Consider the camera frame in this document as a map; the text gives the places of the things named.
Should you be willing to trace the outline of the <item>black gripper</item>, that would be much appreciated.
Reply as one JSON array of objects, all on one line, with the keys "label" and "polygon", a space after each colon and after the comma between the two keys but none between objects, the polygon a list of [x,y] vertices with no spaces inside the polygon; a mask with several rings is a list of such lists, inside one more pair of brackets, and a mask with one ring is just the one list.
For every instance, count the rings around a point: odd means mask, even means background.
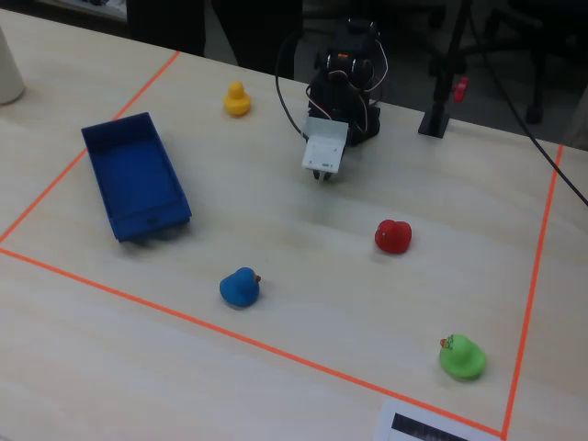
[{"label": "black gripper", "polygon": [[[346,146],[349,147],[356,147],[357,145],[361,144],[368,138],[368,134],[362,131],[356,123],[350,124],[348,126],[347,131],[347,138],[346,138]],[[315,180],[321,179],[321,173],[319,171],[314,170],[313,177]],[[322,181],[328,182],[334,177],[332,173],[324,173],[322,175]]]}]

